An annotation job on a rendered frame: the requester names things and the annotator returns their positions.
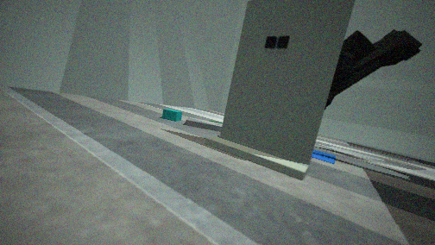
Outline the blue square zone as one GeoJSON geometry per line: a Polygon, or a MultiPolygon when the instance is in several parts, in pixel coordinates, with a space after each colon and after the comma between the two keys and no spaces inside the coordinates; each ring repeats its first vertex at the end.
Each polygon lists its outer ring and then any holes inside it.
{"type": "Polygon", "coordinates": [[[335,164],[335,159],[336,159],[336,155],[324,153],[324,152],[321,152],[321,151],[318,151],[315,149],[313,150],[312,157],[316,158],[316,159],[324,160],[324,161],[327,161],[327,162],[330,162],[333,164],[335,164]]]}

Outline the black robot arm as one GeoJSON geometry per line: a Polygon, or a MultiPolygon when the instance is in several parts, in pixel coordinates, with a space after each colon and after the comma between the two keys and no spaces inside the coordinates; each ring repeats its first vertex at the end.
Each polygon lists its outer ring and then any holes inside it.
{"type": "Polygon", "coordinates": [[[421,45],[406,30],[394,29],[375,44],[356,31],[341,47],[325,110],[336,95],[383,66],[411,59],[421,45]]]}

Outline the teal rectangular block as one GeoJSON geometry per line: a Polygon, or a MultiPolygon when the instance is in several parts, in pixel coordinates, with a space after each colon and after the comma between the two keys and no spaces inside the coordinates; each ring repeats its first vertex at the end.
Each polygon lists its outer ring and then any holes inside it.
{"type": "Polygon", "coordinates": [[[162,118],[171,121],[181,121],[182,111],[163,109],[162,118]]]}

